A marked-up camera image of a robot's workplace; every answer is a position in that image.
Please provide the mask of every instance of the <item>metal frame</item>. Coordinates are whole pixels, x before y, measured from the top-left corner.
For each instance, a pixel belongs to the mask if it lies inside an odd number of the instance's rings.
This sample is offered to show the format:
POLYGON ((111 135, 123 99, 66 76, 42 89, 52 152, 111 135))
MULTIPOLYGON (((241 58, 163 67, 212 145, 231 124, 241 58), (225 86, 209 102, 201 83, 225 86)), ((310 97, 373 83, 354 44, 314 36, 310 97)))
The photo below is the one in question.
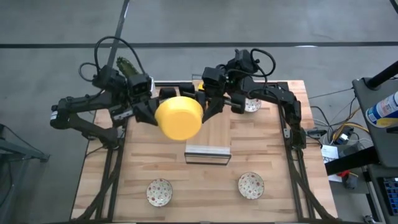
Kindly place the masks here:
POLYGON ((10 177, 12 180, 9 183, 9 191, 8 193, 6 193, 6 195, 4 195, 4 197, 6 198, 4 199, 4 202, 0 209, 0 223, 9 223, 10 214, 12 212, 16 199, 16 194, 18 193, 19 187, 24 180, 27 166, 29 165, 29 160, 39 159, 40 162, 47 162, 50 155, 41 153, 30 147, 24 147, 11 143, 6 140, 5 136, 3 136, 3 132, 4 126, 0 124, 0 150, 6 152, 4 154, 1 154, 1 160, 5 161, 6 163, 10 163, 15 160, 22 161, 21 165, 18 168, 18 171, 16 172, 17 174, 15 175, 15 177, 10 177))
MULTIPOLYGON (((156 86, 157 87, 176 86, 182 82, 157 82, 156 86)), ((268 84, 269 85, 279 85, 282 88, 289 90, 289 86, 288 86, 287 82, 277 82, 277 83, 268 83, 268 84)), ((278 105, 278 109, 279 109, 281 129, 284 130, 287 128, 287 125, 282 117, 283 111, 282 111, 281 105, 278 105)), ((127 122, 125 123, 125 125, 123 125, 123 128, 127 129, 127 122)), ((121 138, 121 141, 119 143, 119 148, 117 150, 108 150, 108 153, 106 155, 106 160, 105 160, 103 180, 101 182, 101 188, 100 188, 97 196, 94 198, 94 200, 92 201, 90 206, 87 207, 86 211, 83 213, 82 216, 78 217, 77 219, 72 219, 69 222, 65 222, 65 223, 79 223, 79 224, 114 223, 112 220, 113 220, 113 215, 114 215, 114 207, 116 204, 119 175, 120 175, 120 171, 121 171, 121 162, 123 159, 124 142, 126 140, 125 136, 126 135, 124 135, 121 138), (118 154, 117 154, 116 163, 113 168, 113 171, 110 172, 111 160, 112 160, 114 151, 117 151, 118 154), (102 213, 103 213, 104 198, 105 198, 106 192, 109 190, 110 187, 112 187, 112 189, 111 189, 111 195, 110 195, 109 206, 108 206, 109 209, 108 209, 107 216, 105 218, 103 218, 102 213), (90 219, 93 216, 94 212, 96 212, 94 219, 90 219)), ((292 150, 289 146, 289 138, 287 138, 287 136, 284 134, 283 131, 282 131, 282 137, 284 139, 285 152, 286 152, 286 156, 287 156, 287 165, 289 168, 290 181, 291 181, 292 192, 293 192, 293 199, 294 199, 294 203, 295 203, 295 210, 296 210, 297 220, 298 220, 298 222, 290 222, 290 223, 319 223, 319 224, 327 224, 327 223, 354 224, 354 223, 358 223, 358 222, 344 222, 344 221, 339 221, 339 220, 330 220, 327 218, 323 219, 323 220, 316 219, 313 203, 315 203, 314 201, 316 201, 316 203, 318 204, 318 207, 320 206, 320 204, 316 200, 315 196, 313 196, 311 191, 309 190, 308 177, 307 177, 307 173, 305 170, 305 163, 304 163, 304 159, 303 159, 303 152, 296 151, 296 153, 297 153, 296 161, 297 161, 299 169, 300 169, 299 171, 297 171, 295 164, 294 164, 293 156, 292 156, 292 150), (305 218, 303 216, 303 208, 302 208, 302 204, 300 201, 300 193, 299 193, 298 186, 301 186, 302 190, 305 193, 304 196, 305 196, 306 204, 307 204, 307 208, 308 208, 308 216, 309 216, 308 218, 305 218)))

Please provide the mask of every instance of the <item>black metal frame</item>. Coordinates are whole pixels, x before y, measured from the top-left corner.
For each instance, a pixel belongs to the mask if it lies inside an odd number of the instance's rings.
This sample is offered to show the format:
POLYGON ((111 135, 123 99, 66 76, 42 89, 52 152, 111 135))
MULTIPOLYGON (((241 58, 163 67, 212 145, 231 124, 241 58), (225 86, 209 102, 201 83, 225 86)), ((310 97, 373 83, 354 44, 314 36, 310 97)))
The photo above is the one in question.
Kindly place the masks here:
MULTIPOLYGON (((176 86, 180 82, 156 82, 156 87, 165 87, 165 86, 176 86)), ((289 86, 287 82, 278 82, 278 83, 268 83, 269 85, 279 85, 282 88, 289 90, 289 86)), ((308 218, 305 218, 303 216, 303 208, 302 204, 300 201, 300 193, 299 193, 299 186, 307 186, 307 189, 309 189, 308 186, 308 177, 307 177, 307 172, 305 170, 305 163, 303 159, 303 152, 296 151, 297 153, 297 159, 293 160, 293 155, 292 155, 292 150, 289 146, 289 137, 285 136, 284 134, 284 129, 287 128, 286 122, 284 121, 282 117, 283 109, 281 105, 278 105, 279 109, 279 117, 280 117, 280 126, 282 128, 282 137, 284 139, 284 145, 285 145, 285 152, 287 156, 287 165, 289 168, 289 174, 290 174, 290 181, 292 185, 292 191, 293 191, 293 199, 295 203, 295 210, 297 214, 297 220, 298 222, 296 223, 320 223, 320 224, 327 224, 327 223, 340 223, 340 224, 354 224, 357 222, 344 222, 344 221, 339 221, 339 220, 328 220, 328 219, 316 219, 315 217, 315 211, 314 211, 314 204, 312 203, 312 200, 316 200, 315 196, 309 197, 306 193, 310 193, 306 191, 305 189, 302 188, 305 194, 305 199, 306 199, 306 204, 307 204, 307 209, 308 209, 308 218), (297 161, 299 171, 297 171, 294 161, 297 161)), ((127 130, 127 122, 125 125, 123 125, 123 128, 127 130)), ((126 135, 124 135, 121 138, 119 148, 117 150, 108 150, 108 153, 106 155, 106 160, 105 160, 105 167, 104 167, 104 173, 103 173, 103 180, 101 182, 101 188, 97 194, 97 196, 94 198, 90 206, 86 209, 86 211, 83 213, 82 216, 78 217, 77 219, 72 219, 69 222, 66 223, 81 223, 81 224, 90 224, 90 223, 113 223, 113 215, 114 215, 114 207, 116 204, 116 196, 117 196, 117 191, 118 191, 118 182, 119 182, 119 175, 121 171, 121 162, 123 159, 123 152, 124 152, 124 143, 125 143, 125 138, 126 135), (114 151, 117 151, 117 158, 116 158, 116 163, 113 168, 113 171, 110 172, 111 170, 111 160, 114 151), (106 195, 106 192, 109 190, 109 188, 112 186, 111 189, 111 195, 110 195, 110 200, 109 200, 109 209, 108 209, 108 214, 106 218, 102 217, 102 212, 103 212, 103 204, 104 204, 104 198, 106 195), (95 218, 90 219, 94 212, 96 211, 95 218)))

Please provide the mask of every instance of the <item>gray floor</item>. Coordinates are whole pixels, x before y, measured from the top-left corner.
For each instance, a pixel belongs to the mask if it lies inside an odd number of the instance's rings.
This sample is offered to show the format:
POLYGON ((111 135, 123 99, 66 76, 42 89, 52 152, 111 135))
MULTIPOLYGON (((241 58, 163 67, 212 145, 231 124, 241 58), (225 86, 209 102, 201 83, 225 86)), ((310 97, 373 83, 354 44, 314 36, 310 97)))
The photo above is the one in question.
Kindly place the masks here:
MULTIPOLYGON (((113 35, 122 0, 0 0, 0 44, 94 43, 113 35)), ((151 0, 132 1, 123 37, 129 42, 397 41, 398 14, 388 0, 151 0)), ((271 80, 305 80, 309 96, 342 90, 373 76, 398 57, 398 47, 267 48, 276 59, 271 80)), ((105 63, 109 50, 101 49, 105 63)), ((231 48, 138 49, 156 80, 188 80, 205 66, 233 58, 231 48)), ((126 49, 118 55, 131 57, 126 49)), ((266 58, 259 56, 264 69, 266 58)), ((87 141, 78 132, 49 125, 61 97, 97 90, 77 74, 93 61, 92 49, 0 49, 0 123, 50 153, 30 163, 14 223, 68 220, 87 141)), ((331 119, 353 92, 311 100, 331 119)), ((314 117, 322 117, 314 111, 314 117)), ((342 112, 335 121, 344 119, 342 112)), ((363 123, 360 116, 355 121, 363 123)), ((334 190, 339 217, 360 221, 369 213, 362 196, 334 190)))

